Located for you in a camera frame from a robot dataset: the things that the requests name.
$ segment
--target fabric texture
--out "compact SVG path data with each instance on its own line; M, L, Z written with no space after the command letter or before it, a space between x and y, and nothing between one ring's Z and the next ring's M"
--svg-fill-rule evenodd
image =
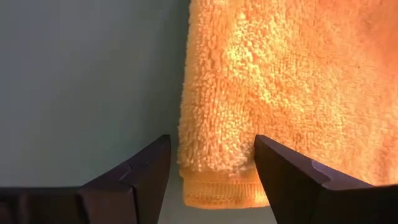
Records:
M257 134L370 184L397 183L397 12L396 0L192 0L185 204L268 205Z

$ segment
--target terry cloth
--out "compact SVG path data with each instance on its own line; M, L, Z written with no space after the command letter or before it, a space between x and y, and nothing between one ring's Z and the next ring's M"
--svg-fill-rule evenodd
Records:
M268 205L257 134L370 184L397 183L397 12L396 0L192 0L186 205Z

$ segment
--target towel hem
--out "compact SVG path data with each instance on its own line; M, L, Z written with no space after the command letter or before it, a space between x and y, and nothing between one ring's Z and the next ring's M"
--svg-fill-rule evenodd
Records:
M180 168L186 206L216 210L269 205L255 169L239 176Z

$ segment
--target wall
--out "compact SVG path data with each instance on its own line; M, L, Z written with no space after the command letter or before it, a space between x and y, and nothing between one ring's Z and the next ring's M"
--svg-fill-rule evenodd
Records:
M80 185L163 133L175 146L187 20L188 0L3 1L0 185ZM267 218L185 207L174 163L159 223Z

